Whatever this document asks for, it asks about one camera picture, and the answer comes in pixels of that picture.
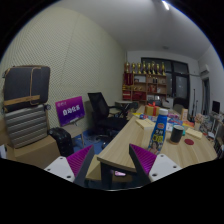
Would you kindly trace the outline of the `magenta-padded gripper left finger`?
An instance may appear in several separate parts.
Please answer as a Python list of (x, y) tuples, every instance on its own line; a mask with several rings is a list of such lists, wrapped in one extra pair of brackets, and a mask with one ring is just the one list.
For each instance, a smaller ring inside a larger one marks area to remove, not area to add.
[(45, 168), (45, 171), (84, 187), (85, 177), (94, 155), (94, 146), (90, 145), (68, 157), (59, 156)]

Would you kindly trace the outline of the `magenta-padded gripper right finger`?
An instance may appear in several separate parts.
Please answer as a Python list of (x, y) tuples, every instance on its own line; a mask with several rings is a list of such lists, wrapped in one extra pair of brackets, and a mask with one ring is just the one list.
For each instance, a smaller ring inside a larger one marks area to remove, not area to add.
[(141, 186), (181, 170), (181, 167), (165, 154), (155, 155), (134, 144), (129, 145), (129, 155), (136, 168)]

